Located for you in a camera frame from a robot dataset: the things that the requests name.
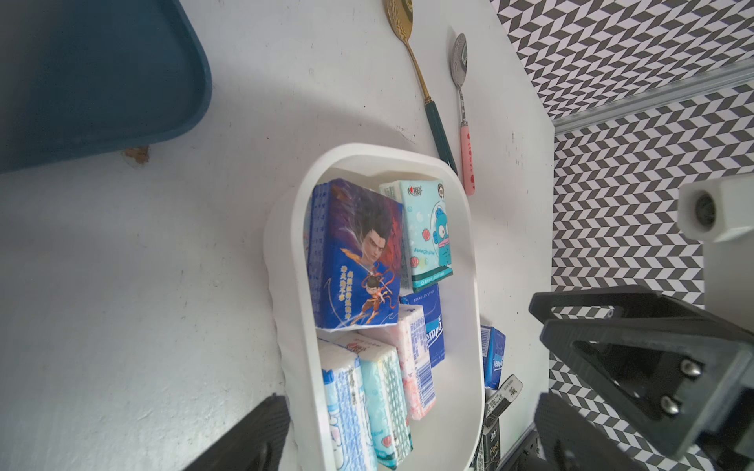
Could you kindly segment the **small black sachet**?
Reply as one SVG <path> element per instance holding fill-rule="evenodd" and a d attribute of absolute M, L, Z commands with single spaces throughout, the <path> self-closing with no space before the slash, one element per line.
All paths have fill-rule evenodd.
<path fill-rule="evenodd" d="M 501 462 L 500 426 L 495 419 L 481 430 L 475 455 L 469 465 L 472 471 L 495 471 Z"/>

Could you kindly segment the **cartoon dark blue tissue pack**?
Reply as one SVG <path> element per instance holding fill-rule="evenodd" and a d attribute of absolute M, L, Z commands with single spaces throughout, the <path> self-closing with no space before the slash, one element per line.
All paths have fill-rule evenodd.
<path fill-rule="evenodd" d="M 343 179 L 311 195 L 307 274 L 315 327 L 395 325 L 403 260 L 402 203 Z"/>

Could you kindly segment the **teal tissue pack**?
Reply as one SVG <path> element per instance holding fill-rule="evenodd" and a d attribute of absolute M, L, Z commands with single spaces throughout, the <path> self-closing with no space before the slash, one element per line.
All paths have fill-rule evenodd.
<path fill-rule="evenodd" d="M 396 347 L 355 332 L 329 343 L 359 358 L 373 451 L 380 465 L 397 470 L 414 444 Z"/>
<path fill-rule="evenodd" d="M 442 181 L 398 180 L 379 186 L 404 207 L 401 287 L 421 292 L 453 274 L 449 219 Z"/>

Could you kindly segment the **white plastic storage box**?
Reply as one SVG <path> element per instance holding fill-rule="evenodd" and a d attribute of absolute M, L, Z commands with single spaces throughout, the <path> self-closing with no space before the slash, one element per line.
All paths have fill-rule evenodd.
<path fill-rule="evenodd" d="M 403 470 L 465 470 L 484 415 L 479 298 L 469 202 L 459 177 L 441 160 L 365 143 L 327 151 L 274 205 L 263 233 L 264 261 L 282 356 L 298 470 L 332 470 L 325 389 L 312 313 L 304 214 L 317 184 L 335 178 L 377 188 L 394 180 L 440 180 L 450 212 L 454 274 L 440 284 L 446 358 L 436 372 L 438 402 L 412 423 L 414 449 Z"/>

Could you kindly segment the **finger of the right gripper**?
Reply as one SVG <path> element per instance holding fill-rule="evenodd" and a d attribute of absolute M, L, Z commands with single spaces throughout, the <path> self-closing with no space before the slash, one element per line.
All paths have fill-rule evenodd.
<path fill-rule="evenodd" d="M 540 340 L 659 453 L 753 456 L 753 334 L 642 286 L 538 292 Z"/>

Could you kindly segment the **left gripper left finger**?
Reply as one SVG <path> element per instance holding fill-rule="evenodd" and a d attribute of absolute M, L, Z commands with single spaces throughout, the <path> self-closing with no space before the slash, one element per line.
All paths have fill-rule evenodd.
<path fill-rule="evenodd" d="M 185 471 L 275 471 L 291 424 L 288 402 L 273 394 L 211 445 Z"/>

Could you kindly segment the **clear light blue tissue pack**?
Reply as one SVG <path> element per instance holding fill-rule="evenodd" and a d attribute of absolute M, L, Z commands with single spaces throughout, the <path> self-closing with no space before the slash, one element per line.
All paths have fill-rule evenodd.
<path fill-rule="evenodd" d="M 336 470 L 376 470 L 359 357 L 318 341 Z"/>

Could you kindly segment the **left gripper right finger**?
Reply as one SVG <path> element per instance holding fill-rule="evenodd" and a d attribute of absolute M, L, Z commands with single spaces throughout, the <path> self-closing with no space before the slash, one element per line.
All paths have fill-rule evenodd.
<path fill-rule="evenodd" d="M 534 414 L 544 465 L 540 470 L 643 470 L 557 394 L 542 394 Z"/>

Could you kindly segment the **pink tissue pack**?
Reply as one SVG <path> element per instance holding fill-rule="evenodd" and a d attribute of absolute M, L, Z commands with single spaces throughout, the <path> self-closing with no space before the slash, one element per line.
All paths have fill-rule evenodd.
<path fill-rule="evenodd" d="M 361 335 L 396 347 L 408 416 L 423 419 L 436 402 L 423 308 L 401 304 L 397 324 L 363 329 Z"/>

